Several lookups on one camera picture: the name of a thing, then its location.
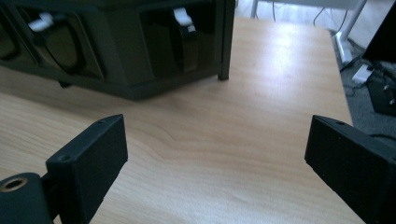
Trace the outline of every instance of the black storage box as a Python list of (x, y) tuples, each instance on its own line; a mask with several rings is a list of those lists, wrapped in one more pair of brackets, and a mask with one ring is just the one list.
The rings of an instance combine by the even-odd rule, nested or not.
[(202, 77), (225, 80), (234, 6), (234, 0), (0, 0), (0, 65), (129, 99)]

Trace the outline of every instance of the gray carpet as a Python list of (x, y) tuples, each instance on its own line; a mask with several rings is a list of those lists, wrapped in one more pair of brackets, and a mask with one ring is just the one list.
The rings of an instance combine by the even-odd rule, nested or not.
[[(354, 41), (349, 40), (350, 48), (352, 49), (353, 57), (362, 55), (364, 48), (358, 46)], [(339, 68), (343, 68), (339, 58), (338, 48), (333, 42), (335, 55)], [(352, 117), (355, 128), (367, 134), (384, 134), (396, 138), (396, 117), (375, 113), (370, 98), (370, 93), (367, 86), (360, 89), (353, 89), (351, 87), (358, 87), (352, 77), (359, 70), (362, 65), (362, 60), (357, 60), (344, 71), (341, 72), (341, 79), (344, 84), (346, 92), (346, 99), (349, 106), (349, 111)], [(396, 141), (387, 137), (376, 137), (377, 140), (396, 148)]]

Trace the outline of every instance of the wooden tabletop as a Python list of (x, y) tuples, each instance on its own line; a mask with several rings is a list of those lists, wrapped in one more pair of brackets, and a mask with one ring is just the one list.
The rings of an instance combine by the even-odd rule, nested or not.
[(362, 223), (304, 160), (312, 115), (351, 122), (325, 30), (235, 19), (230, 80), (142, 102), (0, 68), (0, 179), (114, 114), (129, 160), (92, 223)]

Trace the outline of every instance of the black monitor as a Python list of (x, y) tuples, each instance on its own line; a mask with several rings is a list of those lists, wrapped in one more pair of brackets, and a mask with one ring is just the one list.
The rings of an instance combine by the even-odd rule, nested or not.
[(396, 64), (396, 4), (393, 4), (362, 58), (374, 64), (374, 74), (367, 87), (375, 112), (396, 116), (395, 71), (387, 71), (383, 62), (394, 70)]
[(363, 58), (369, 61), (396, 63), (396, 4), (393, 4), (387, 17), (371, 40)]

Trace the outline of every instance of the cable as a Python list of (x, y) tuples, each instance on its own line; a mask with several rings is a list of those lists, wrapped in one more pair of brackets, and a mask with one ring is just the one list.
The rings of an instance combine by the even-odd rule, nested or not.
[(275, 2), (273, 2), (273, 17), (274, 17), (274, 21), (276, 21), (276, 17), (275, 17)]
[(352, 93), (350, 93), (350, 94), (346, 93), (346, 97), (353, 97), (353, 96), (355, 96), (355, 93), (356, 93), (355, 90), (359, 90), (359, 89), (365, 87), (366, 84), (361, 84), (359, 86), (348, 86), (348, 85), (343, 85), (343, 86), (345, 88), (350, 88), (352, 90)]
[(323, 7), (322, 10), (318, 13), (318, 15), (314, 18), (314, 21), (313, 21), (314, 26), (317, 26), (317, 25), (315, 24), (315, 21), (316, 21), (317, 18), (320, 16), (320, 14), (324, 11), (324, 8), (325, 8), (325, 7)]
[(344, 16), (343, 22), (341, 23), (340, 28), (338, 29), (337, 33), (340, 32), (341, 28), (344, 25), (344, 22), (346, 21), (346, 18), (347, 18), (347, 11), (346, 11), (346, 15)]
[(342, 67), (342, 68), (340, 69), (340, 73), (344, 72), (344, 70), (346, 70), (348, 67), (350, 67), (351, 65), (353, 65), (355, 62), (357, 62), (357, 61), (361, 58), (361, 55), (362, 55), (362, 54), (358, 55), (356, 58), (352, 59), (352, 61), (350, 61), (350, 62), (347, 63), (344, 67)]
[(374, 138), (376, 138), (376, 137), (379, 137), (379, 138), (387, 138), (387, 139), (390, 139), (390, 140), (396, 142), (396, 137), (393, 137), (393, 136), (387, 135), (387, 134), (383, 134), (383, 133), (373, 133), (373, 134), (370, 134), (370, 136), (372, 136), (372, 137), (374, 137)]

